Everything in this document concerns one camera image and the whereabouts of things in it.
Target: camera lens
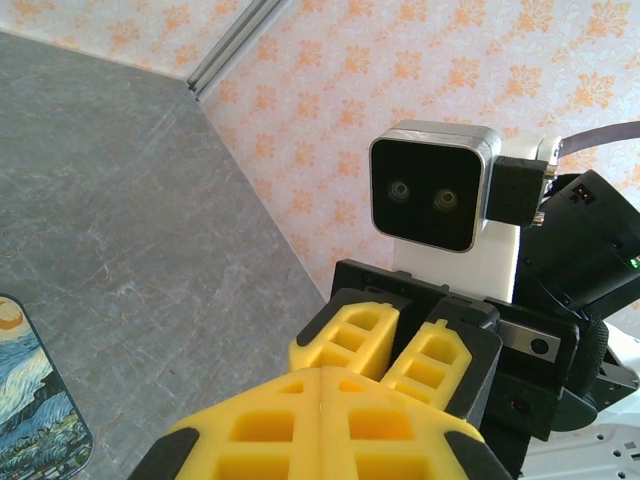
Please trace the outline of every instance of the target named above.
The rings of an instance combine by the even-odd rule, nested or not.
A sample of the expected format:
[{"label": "camera lens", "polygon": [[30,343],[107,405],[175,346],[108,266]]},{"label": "camera lens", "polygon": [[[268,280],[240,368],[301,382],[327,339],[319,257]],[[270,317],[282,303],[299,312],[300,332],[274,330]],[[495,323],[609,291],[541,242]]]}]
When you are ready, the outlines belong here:
[{"label": "camera lens", "polygon": [[443,188],[433,198],[433,206],[441,212],[450,212],[458,206],[458,197],[447,188]]},{"label": "camera lens", "polygon": [[409,198],[409,187],[406,183],[396,180],[389,185],[389,196],[391,200],[403,202]]}]

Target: gray countertop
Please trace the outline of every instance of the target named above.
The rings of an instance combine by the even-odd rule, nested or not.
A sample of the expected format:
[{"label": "gray countertop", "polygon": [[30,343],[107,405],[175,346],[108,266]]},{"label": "gray countertop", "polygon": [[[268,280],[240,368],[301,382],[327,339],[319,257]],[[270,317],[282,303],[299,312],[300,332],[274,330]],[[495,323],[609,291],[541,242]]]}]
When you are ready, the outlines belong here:
[{"label": "gray countertop", "polygon": [[281,374],[322,299],[179,81],[0,34],[0,291],[125,478],[176,420]]}]

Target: yellow foam pad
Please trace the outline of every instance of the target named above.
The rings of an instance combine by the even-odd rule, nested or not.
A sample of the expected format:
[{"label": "yellow foam pad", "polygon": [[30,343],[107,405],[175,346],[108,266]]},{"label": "yellow foam pad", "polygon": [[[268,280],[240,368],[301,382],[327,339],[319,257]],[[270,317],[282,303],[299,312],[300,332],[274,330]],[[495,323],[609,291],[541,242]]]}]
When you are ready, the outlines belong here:
[{"label": "yellow foam pad", "polygon": [[345,367],[380,380],[389,366],[399,312],[388,304],[363,302],[342,307],[305,346],[289,345],[289,371]]},{"label": "yellow foam pad", "polygon": [[380,381],[393,390],[444,410],[472,356],[446,320],[425,323]]},{"label": "yellow foam pad", "polygon": [[345,368],[302,369],[183,419],[178,480],[461,480],[444,434],[471,425]]}]

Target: floral wallpaper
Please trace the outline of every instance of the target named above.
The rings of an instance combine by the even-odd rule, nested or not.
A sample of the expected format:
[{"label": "floral wallpaper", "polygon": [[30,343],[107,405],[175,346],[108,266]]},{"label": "floral wallpaper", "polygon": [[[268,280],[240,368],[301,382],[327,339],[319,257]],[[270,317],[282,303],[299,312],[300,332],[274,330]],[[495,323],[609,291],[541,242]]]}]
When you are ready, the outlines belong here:
[{"label": "floral wallpaper", "polygon": [[[631,0],[290,1],[203,106],[327,295],[336,260],[390,266],[370,221],[376,136],[405,118],[505,138],[640,120],[638,18]],[[638,141],[560,168],[593,168],[640,207]]]},{"label": "floral wallpaper", "polygon": [[251,0],[0,0],[0,30],[187,78]]}]

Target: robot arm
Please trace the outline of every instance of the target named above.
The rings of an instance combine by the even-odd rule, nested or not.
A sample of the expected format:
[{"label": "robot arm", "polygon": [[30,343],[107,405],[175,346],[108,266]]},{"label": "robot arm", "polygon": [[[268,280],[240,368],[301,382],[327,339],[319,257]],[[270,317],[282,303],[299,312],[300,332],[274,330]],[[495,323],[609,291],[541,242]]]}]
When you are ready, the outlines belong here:
[{"label": "robot arm", "polygon": [[567,140],[406,121],[374,141],[396,271],[338,262],[290,373],[182,420],[130,479],[516,478],[532,437],[633,410],[640,356],[596,327],[640,296],[640,214],[595,172],[553,189],[593,143]]}]

